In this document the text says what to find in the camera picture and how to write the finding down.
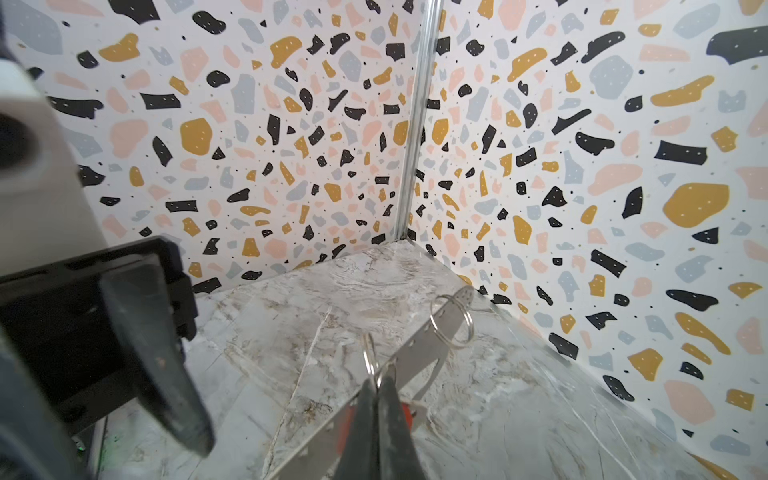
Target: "terrazzo wallpaper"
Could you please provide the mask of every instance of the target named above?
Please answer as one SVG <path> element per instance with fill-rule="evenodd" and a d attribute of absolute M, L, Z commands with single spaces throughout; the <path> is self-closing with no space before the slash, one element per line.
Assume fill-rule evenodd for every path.
<path fill-rule="evenodd" d="M 421 2 L 3 0 L 110 245 L 197 293 L 392 239 Z"/>
<path fill-rule="evenodd" d="M 409 236 L 719 478 L 768 478 L 768 7 L 445 2 Z"/>

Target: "silver ring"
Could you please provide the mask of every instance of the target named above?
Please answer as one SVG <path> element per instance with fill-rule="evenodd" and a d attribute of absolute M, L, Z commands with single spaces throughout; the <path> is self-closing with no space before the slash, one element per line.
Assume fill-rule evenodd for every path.
<path fill-rule="evenodd" d="M 373 346 L 373 336 L 366 333 L 362 336 L 362 359 L 366 363 L 366 371 L 371 383 L 376 385 L 376 372 L 379 370 L 379 361 L 376 360 L 376 348 Z"/>
<path fill-rule="evenodd" d="M 467 324 L 467 328 L 469 329 L 469 335 L 467 336 L 467 340 L 463 343 L 457 343 L 445 336 L 443 332 L 440 331 L 440 328 L 437 326 L 437 322 L 435 321 L 435 301 L 437 299 L 444 298 L 448 300 L 448 302 L 453 302 L 454 305 L 458 307 L 459 310 L 462 311 L 464 314 L 464 321 Z M 449 348 L 452 348 L 454 350 L 459 350 L 465 348 L 469 343 L 472 341 L 473 338 L 475 338 L 475 322 L 472 320 L 472 316 L 467 311 L 466 307 L 459 302 L 457 299 L 455 299 L 451 295 L 438 295 L 435 298 L 432 299 L 432 302 L 429 304 L 429 321 L 432 323 L 432 328 L 435 329 L 435 335 Z"/>

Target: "wallpaper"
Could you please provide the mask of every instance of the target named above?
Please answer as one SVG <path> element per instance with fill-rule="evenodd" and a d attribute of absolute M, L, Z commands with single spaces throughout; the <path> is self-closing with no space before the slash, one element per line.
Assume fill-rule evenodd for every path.
<path fill-rule="evenodd" d="M 409 236 L 715 472 L 768 478 L 768 10 L 445 2 Z"/>
<path fill-rule="evenodd" d="M 110 245 L 171 238 L 210 293 L 392 239 L 413 0 L 3 9 Z"/>

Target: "black shape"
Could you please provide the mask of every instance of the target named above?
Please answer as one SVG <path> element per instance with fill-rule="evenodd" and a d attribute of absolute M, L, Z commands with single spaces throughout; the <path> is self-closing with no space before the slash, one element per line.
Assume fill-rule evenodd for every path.
<path fill-rule="evenodd" d="M 203 255 L 216 255 L 219 253 L 219 247 L 216 246 L 216 242 L 218 241 L 218 238 L 208 240 L 208 243 L 205 245 L 205 250 L 203 250 Z"/>
<path fill-rule="evenodd" d="M 493 294 L 493 300 L 491 300 L 491 303 L 494 303 L 498 305 L 499 303 L 503 305 L 512 305 L 512 301 L 509 299 L 509 297 L 506 297 L 504 295 L 499 295 L 498 293 Z"/>
<path fill-rule="evenodd" d="M 554 347 L 558 349 L 558 353 L 560 353 L 561 355 L 569 356 L 572 359 L 576 360 L 576 357 L 578 356 L 578 347 L 573 343 L 568 342 L 566 339 L 559 336 L 557 333 L 549 334 L 549 343 L 554 345 Z"/>
<path fill-rule="evenodd" d="M 207 81 L 211 87 L 216 88 L 230 83 L 230 77 L 221 70 L 214 70 L 205 77 L 205 81 Z"/>
<path fill-rule="evenodd" d="M 266 132 L 272 137 L 272 145 L 280 142 L 280 117 L 270 115 L 270 119 L 266 121 Z"/>
<path fill-rule="evenodd" d="M 339 255 L 339 253 L 341 253 L 342 250 L 344 250 L 344 247 L 346 247 L 346 243 L 342 243 L 338 247 L 336 247 L 333 250 L 331 250 L 331 253 L 333 254 L 333 255 L 331 255 L 331 260 L 336 258 L 336 256 Z"/>
<path fill-rule="evenodd" d="M 540 286 L 536 286 L 536 293 L 538 294 L 538 297 L 542 300 L 544 300 L 549 306 L 552 306 L 552 298 L 544 291 L 543 288 Z"/>
<path fill-rule="evenodd" d="M 672 300 L 685 303 L 690 308 L 700 312 L 706 312 L 712 305 L 720 303 L 715 297 L 703 293 L 693 293 L 687 290 L 667 290 L 667 296 Z"/>
<path fill-rule="evenodd" d="M 624 111 L 628 111 L 632 113 L 633 111 L 638 111 L 643 108 L 643 95 L 639 95 L 637 97 L 632 97 L 626 102 L 624 102 Z"/>
<path fill-rule="evenodd" d="M 483 50 L 485 50 L 485 45 L 473 38 L 467 42 L 466 48 L 471 56 L 477 57 L 482 53 Z"/>
<path fill-rule="evenodd" d="M 485 133 L 482 135 L 482 153 L 488 153 L 488 149 L 491 147 L 491 142 L 493 142 L 493 137 L 495 136 L 496 129 L 489 125 L 488 128 L 485 129 Z"/>
<path fill-rule="evenodd" d="M 104 108 L 104 104 L 98 100 L 70 100 L 68 98 L 48 97 L 51 106 L 62 114 L 73 117 L 90 118 L 96 117 L 96 110 Z"/>
<path fill-rule="evenodd" d="M 683 364 L 680 365 L 680 371 L 682 373 L 687 373 L 690 376 L 695 376 L 699 380 L 704 380 L 704 374 L 693 363 L 683 362 Z"/>
<path fill-rule="evenodd" d="M 632 215 L 638 215 L 641 210 L 643 210 L 643 187 L 638 187 L 627 195 L 627 200 L 624 202 L 624 211 L 621 212 L 621 217 L 627 218 Z"/>
<path fill-rule="evenodd" d="M 470 87 L 468 84 L 463 84 L 461 87 L 458 88 L 459 97 L 465 97 L 466 95 L 469 95 L 471 93 L 472 93 L 472 87 Z"/>
<path fill-rule="evenodd" d="M 312 46 L 311 46 L 311 47 L 309 47 L 309 48 L 307 49 L 307 51 L 310 53 L 310 55 L 314 55 L 315 53 L 317 53 L 318 51 L 320 51 L 320 49 L 321 49 L 321 48 L 322 48 L 324 45 L 325 45 L 325 43 L 323 43 L 323 41 L 322 41 L 322 40 L 320 40 L 320 37 L 318 37 L 317 35 L 315 35 L 314 37 L 312 37 Z"/>
<path fill-rule="evenodd" d="M 392 58 L 392 61 L 398 61 L 400 58 L 406 57 L 406 44 L 388 43 L 384 48 L 384 52 L 387 57 Z"/>
<path fill-rule="evenodd" d="M 168 162 L 174 157 L 170 154 L 170 150 L 165 146 L 163 141 L 159 137 L 155 137 L 152 140 L 152 148 L 157 158 L 160 159 L 160 165 L 167 167 Z"/>
<path fill-rule="evenodd" d="M 691 235 L 694 239 L 699 240 L 700 242 L 704 243 L 712 243 L 717 244 L 718 236 L 717 233 L 720 230 L 719 227 L 710 228 L 709 230 L 704 230 L 699 233 L 694 233 Z"/>
<path fill-rule="evenodd" d="M 607 48 L 613 47 L 617 43 L 623 41 L 626 37 L 627 36 L 622 31 L 612 31 L 611 33 L 607 33 L 590 41 L 587 44 L 587 54 L 581 57 L 581 63 L 587 63 Z"/>
<path fill-rule="evenodd" d="M 340 167 L 343 167 L 344 164 L 351 164 L 353 160 L 355 160 L 354 156 L 349 152 L 349 150 L 344 149 L 344 151 L 341 153 Z"/>
<path fill-rule="evenodd" d="M 620 293 L 614 294 L 614 303 L 618 306 L 629 305 L 629 297 Z"/>
<path fill-rule="evenodd" d="M 176 94 L 150 95 L 140 94 L 141 100 L 144 100 L 144 107 L 147 110 L 160 110 L 162 108 L 181 108 L 181 102 L 176 98 Z"/>
<path fill-rule="evenodd" d="M 178 200 L 175 202 L 165 202 L 165 207 L 170 213 L 197 212 L 197 200 Z"/>
<path fill-rule="evenodd" d="M 43 69 L 40 67 L 32 67 L 27 69 L 27 73 L 32 77 L 32 80 L 37 80 L 40 78 L 40 75 L 43 74 Z"/>
<path fill-rule="evenodd" d="M 572 43 L 569 41 L 565 42 L 565 45 L 563 45 L 563 48 L 560 49 L 560 55 L 558 55 L 555 58 L 552 58 L 550 61 L 553 65 L 559 65 L 563 63 L 564 61 L 568 60 L 572 55 L 575 55 L 577 52 L 576 47 L 573 46 Z"/>
<path fill-rule="evenodd" d="M 344 46 L 344 44 L 347 43 L 348 41 L 349 41 L 349 34 L 346 34 L 343 32 L 331 37 L 331 49 L 329 50 L 330 54 L 333 55 L 336 52 L 338 52 L 339 49 L 342 46 Z"/>
<path fill-rule="evenodd" d="M 192 291 L 195 293 L 211 293 L 218 288 L 221 288 L 221 282 L 218 277 L 215 276 L 214 278 L 209 278 L 203 282 L 195 283 L 192 286 Z"/>
<path fill-rule="evenodd" d="M 227 29 L 226 23 L 221 20 L 216 20 L 213 15 L 205 10 L 200 10 L 198 13 L 192 15 L 192 20 L 197 23 L 200 28 L 213 35 L 218 35 Z"/>
<path fill-rule="evenodd" d="M 312 99 L 312 94 L 310 93 L 309 90 L 307 90 L 306 88 L 302 88 L 301 91 L 299 92 L 299 99 L 304 104 L 304 108 L 306 108 L 306 111 L 312 110 L 313 99 Z"/>
<path fill-rule="evenodd" d="M 558 121 L 555 122 L 554 127 L 552 128 L 552 134 L 553 135 L 559 134 L 560 132 L 570 127 L 571 125 L 575 124 L 577 121 L 586 117 L 590 113 L 592 113 L 592 110 L 590 110 L 589 108 L 585 108 L 584 110 L 578 112 L 577 114 L 574 114 L 572 117 L 569 117 L 569 118 L 558 117 Z"/>
<path fill-rule="evenodd" d="M 258 280 L 258 278 L 261 276 L 261 272 L 254 272 L 253 270 L 248 270 L 247 272 L 240 275 L 240 278 L 243 280 Z"/>
<path fill-rule="evenodd" d="M 250 188 L 244 188 L 239 192 L 235 192 L 234 194 L 231 194 L 229 197 L 227 197 L 227 203 L 233 204 L 235 202 L 244 202 L 245 200 L 248 200 L 249 193 Z"/>
<path fill-rule="evenodd" d="M 616 278 L 619 278 L 619 276 L 621 276 L 621 272 L 627 268 L 626 265 L 610 258 L 600 250 L 592 250 L 592 258 L 590 260 L 613 273 Z"/>
<path fill-rule="evenodd" d="M 366 109 L 344 107 L 344 113 L 346 114 L 347 117 L 352 118 L 353 120 L 360 120 L 362 116 L 366 113 Z"/>
<path fill-rule="evenodd" d="M 654 158 L 681 162 L 682 164 L 704 165 L 704 162 L 707 161 L 707 147 L 686 147 L 662 140 Z"/>
<path fill-rule="evenodd" d="M 150 20 L 160 20 L 152 0 L 109 0 L 112 11 L 125 15 L 141 25 Z"/>
<path fill-rule="evenodd" d="M 323 136 L 325 136 L 325 134 L 326 132 L 323 131 L 323 128 L 318 125 L 317 127 L 315 127 L 315 131 L 312 132 L 312 134 L 309 136 L 310 144 L 311 145 L 316 144 L 317 142 L 320 141 L 321 138 L 323 138 Z"/>
<path fill-rule="evenodd" d="M 707 44 L 707 55 L 723 57 L 728 65 L 768 55 L 768 25 L 715 34 Z"/>
<path fill-rule="evenodd" d="M 563 190 L 560 190 L 559 187 L 552 187 L 551 190 L 549 190 L 549 193 L 546 197 L 544 197 L 544 201 L 541 202 L 541 205 L 552 205 L 553 207 L 562 207 L 563 205 L 567 204 L 568 202 L 565 201 L 563 198 Z"/>
<path fill-rule="evenodd" d="M 98 60 L 96 60 L 93 54 L 88 50 L 78 53 L 78 63 L 80 63 L 83 68 L 96 68 L 98 66 Z"/>
<path fill-rule="evenodd" d="M 536 157 L 536 147 L 531 147 L 525 153 L 515 157 L 515 164 L 518 167 L 524 167 L 525 165 L 528 165 L 532 161 L 536 160 L 537 158 L 538 157 Z"/>
<path fill-rule="evenodd" d="M 441 55 L 441 56 L 442 54 L 448 53 L 449 51 L 451 51 L 451 38 L 450 37 L 438 38 L 435 51 L 437 52 L 437 55 Z"/>
<path fill-rule="evenodd" d="M 334 108 L 341 102 L 342 98 L 346 96 L 346 94 L 349 93 L 349 90 L 341 90 L 341 93 L 339 93 L 339 96 L 336 98 L 328 98 L 328 111 L 333 111 Z"/>
<path fill-rule="evenodd" d="M 525 127 L 530 128 L 533 127 L 533 124 L 536 122 L 536 117 L 538 117 L 538 111 L 536 110 L 536 105 L 534 104 L 527 104 L 523 108 L 523 118 L 525 119 Z"/>
<path fill-rule="evenodd" d="M 290 79 L 293 81 L 299 81 L 299 75 L 296 74 L 295 70 L 290 70 L 288 67 L 286 67 L 286 75 L 288 75 L 288 77 L 290 77 Z"/>
<path fill-rule="evenodd" d="M 376 13 L 381 15 L 382 8 L 379 7 L 379 4 L 374 2 L 373 0 L 366 0 L 366 5 L 368 5 L 369 10 L 375 10 Z"/>
<path fill-rule="evenodd" d="M 616 320 L 616 317 L 611 312 L 599 312 L 594 315 L 587 315 L 587 320 L 594 325 L 594 328 L 602 330 L 608 320 Z"/>
<path fill-rule="evenodd" d="M 624 384 L 621 383 L 619 379 L 614 378 L 610 375 L 603 375 L 603 381 L 605 382 L 605 385 L 607 385 L 608 388 L 611 389 L 611 393 L 616 395 L 618 398 L 622 400 L 626 400 L 628 402 L 634 402 L 634 397 L 627 391 L 627 389 L 624 388 Z"/>
<path fill-rule="evenodd" d="M 591 135 L 583 134 L 580 131 L 576 132 L 576 145 L 583 151 L 588 151 L 593 155 L 599 155 L 603 150 L 616 146 L 613 140 L 592 137 Z"/>
<path fill-rule="evenodd" d="M 80 185 L 83 187 L 93 187 L 94 185 L 99 185 L 107 177 L 106 175 L 102 175 L 96 171 L 93 171 L 92 168 L 86 167 L 85 165 L 78 165 L 78 167 L 80 168 L 78 171 L 78 177 L 80 177 Z"/>
<path fill-rule="evenodd" d="M 120 199 L 117 197 L 102 197 L 99 202 L 103 203 L 107 207 L 112 207 L 120 203 Z"/>

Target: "terrazzo patterned wall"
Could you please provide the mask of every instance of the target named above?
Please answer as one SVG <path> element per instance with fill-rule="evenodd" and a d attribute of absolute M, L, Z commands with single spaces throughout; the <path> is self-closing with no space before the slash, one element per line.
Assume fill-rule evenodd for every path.
<path fill-rule="evenodd" d="M 768 475 L 768 7 L 449 0 L 409 236 L 720 478 Z"/>
<path fill-rule="evenodd" d="M 210 293 L 391 240 L 421 2 L 4 0 L 111 245 Z"/>

